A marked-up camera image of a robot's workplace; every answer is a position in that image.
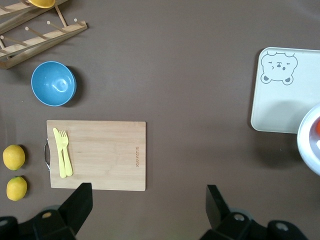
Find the blue bowl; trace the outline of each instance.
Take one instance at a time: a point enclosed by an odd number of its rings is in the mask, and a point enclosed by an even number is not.
[[[46,61],[33,71],[31,87],[36,98],[48,106],[66,104],[76,93],[73,73],[62,63]]]

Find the white tray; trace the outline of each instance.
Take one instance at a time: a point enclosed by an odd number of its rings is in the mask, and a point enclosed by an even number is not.
[[[320,51],[268,47],[258,59],[251,125],[257,131],[298,133],[320,103]]]

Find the wooden cutting board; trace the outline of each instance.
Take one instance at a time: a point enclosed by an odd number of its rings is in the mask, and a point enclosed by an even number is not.
[[[76,189],[92,183],[97,190],[146,190],[146,123],[130,121],[46,122],[52,188]],[[53,128],[65,130],[73,175],[61,178]]]

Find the yellow knife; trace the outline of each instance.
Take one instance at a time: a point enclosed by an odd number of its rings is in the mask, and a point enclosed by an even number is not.
[[[54,133],[56,148],[58,150],[60,177],[64,179],[67,177],[67,174],[66,174],[66,169],[65,169],[64,158],[62,156],[62,149],[63,149],[62,140],[61,140],[61,136],[56,128],[53,129],[53,133]]]

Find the white bowl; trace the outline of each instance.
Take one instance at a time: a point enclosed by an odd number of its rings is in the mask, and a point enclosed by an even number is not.
[[[297,145],[302,159],[318,175],[320,175],[320,148],[317,142],[320,141],[320,135],[316,132],[316,125],[319,121],[320,103],[304,116],[297,134]]]

